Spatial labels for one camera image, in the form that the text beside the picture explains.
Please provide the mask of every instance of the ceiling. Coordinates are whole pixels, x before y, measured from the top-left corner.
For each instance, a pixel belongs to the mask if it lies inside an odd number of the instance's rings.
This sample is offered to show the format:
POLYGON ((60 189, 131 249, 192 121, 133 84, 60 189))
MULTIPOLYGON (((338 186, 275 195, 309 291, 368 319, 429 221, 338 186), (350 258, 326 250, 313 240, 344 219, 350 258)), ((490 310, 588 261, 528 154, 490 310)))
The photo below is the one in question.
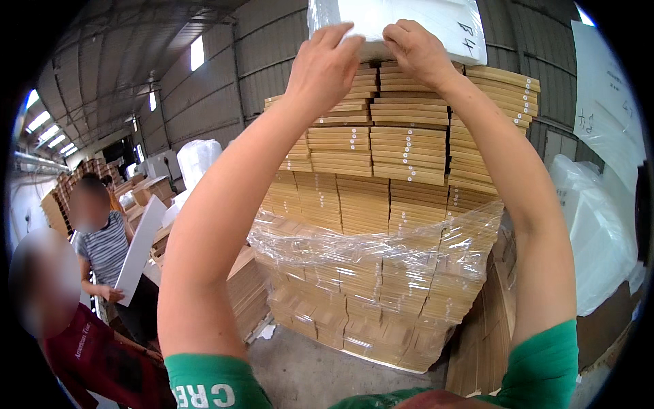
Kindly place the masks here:
POLYGON ((58 124, 67 138, 37 153, 59 156, 73 142, 82 149, 113 132, 146 101, 184 49, 244 0, 91 0, 79 12, 37 81, 40 99, 26 124, 47 110, 51 118, 27 135, 33 151, 38 135, 58 124))

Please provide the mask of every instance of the concrete floor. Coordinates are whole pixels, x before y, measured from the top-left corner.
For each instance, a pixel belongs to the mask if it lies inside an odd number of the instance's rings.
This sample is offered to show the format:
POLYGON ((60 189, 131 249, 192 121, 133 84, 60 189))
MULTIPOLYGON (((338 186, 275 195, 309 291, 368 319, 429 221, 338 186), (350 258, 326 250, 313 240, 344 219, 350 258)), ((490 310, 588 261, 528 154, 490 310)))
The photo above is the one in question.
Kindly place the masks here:
POLYGON ((412 387, 445 387, 447 358, 412 374, 336 351, 278 325, 248 350, 256 379, 278 409, 327 408, 352 395, 412 387))

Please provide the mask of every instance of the hand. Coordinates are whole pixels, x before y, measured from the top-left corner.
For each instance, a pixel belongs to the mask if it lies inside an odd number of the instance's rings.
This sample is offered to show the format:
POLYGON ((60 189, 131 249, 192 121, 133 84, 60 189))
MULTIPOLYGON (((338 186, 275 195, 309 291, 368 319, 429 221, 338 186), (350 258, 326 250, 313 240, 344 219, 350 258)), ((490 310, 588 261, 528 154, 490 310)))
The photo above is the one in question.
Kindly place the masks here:
POLYGON ((352 27, 345 23, 321 28, 302 43, 293 61, 284 99, 309 109, 312 120, 333 108, 352 88, 359 66, 357 53, 365 41, 352 36, 341 43, 352 27))
POLYGON ((157 351, 152 351, 151 349, 147 349, 145 351, 145 355, 148 356, 148 358, 152 359, 153 361, 156 362, 163 362, 164 357, 162 357, 162 354, 158 353, 157 351))
POLYGON ((401 19, 387 25, 383 35, 402 71, 436 92, 459 76, 443 43, 420 23, 401 19))
POLYGON ((115 289, 108 285, 100 286, 100 295, 102 296, 102 298, 104 298, 105 300, 109 301, 112 304, 125 298, 125 295, 122 293, 122 290, 115 289))

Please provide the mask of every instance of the green t-shirt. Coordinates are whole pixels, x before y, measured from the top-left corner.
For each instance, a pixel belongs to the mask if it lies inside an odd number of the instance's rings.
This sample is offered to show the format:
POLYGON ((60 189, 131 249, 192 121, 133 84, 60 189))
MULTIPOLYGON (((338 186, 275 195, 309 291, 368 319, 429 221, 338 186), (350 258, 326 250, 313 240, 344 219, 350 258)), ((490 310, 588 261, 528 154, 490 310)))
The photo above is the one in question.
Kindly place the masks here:
MULTIPOLYGON (((504 408, 567 408, 577 378, 577 322, 570 320, 518 345, 509 356, 502 390, 477 399, 504 408)), ((272 408, 245 361, 183 353, 166 358, 178 408, 272 408)), ((343 399, 331 409, 392 408, 429 388, 343 399)))

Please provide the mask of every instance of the striped shirt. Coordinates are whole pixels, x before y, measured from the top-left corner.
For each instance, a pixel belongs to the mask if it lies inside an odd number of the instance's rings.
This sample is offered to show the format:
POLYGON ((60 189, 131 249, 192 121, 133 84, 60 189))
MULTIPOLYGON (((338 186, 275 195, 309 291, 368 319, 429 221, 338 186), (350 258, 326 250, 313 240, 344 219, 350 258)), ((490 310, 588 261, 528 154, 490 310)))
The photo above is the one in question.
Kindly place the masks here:
POLYGON ((109 212, 109 224, 101 230, 77 234, 75 252, 89 261, 98 284, 114 287, 129 248, 120 212, 109 212))

